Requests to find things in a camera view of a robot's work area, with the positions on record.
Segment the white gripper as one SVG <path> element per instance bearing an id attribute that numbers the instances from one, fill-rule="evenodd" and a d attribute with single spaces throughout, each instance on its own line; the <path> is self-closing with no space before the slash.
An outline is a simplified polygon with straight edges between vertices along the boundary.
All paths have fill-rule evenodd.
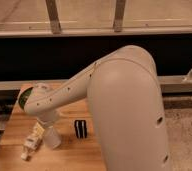
<path id="1" fill-rule="evenodd" d="M 56 110 L 51 110 L 46 113 L 42 113 L 37 117 L 39 123 L 34 125 L 33 131 L 34 134 L 38 137 L 42 137 L 44 134 L 45 128 L 52 126 L 60 118 L 59 113 Z"/>

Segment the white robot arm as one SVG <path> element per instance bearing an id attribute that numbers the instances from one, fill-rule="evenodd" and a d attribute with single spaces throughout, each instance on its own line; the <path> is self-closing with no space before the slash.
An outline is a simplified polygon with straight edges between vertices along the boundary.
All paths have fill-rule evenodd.
<path id="1" fill-rule="evenodd" d="M 127 45 L 96 60 L 61 87 L 34 87 L 29 115 L 85 98 L 107 171 L 172 171 L 156 65 L 142 47 Z"/>

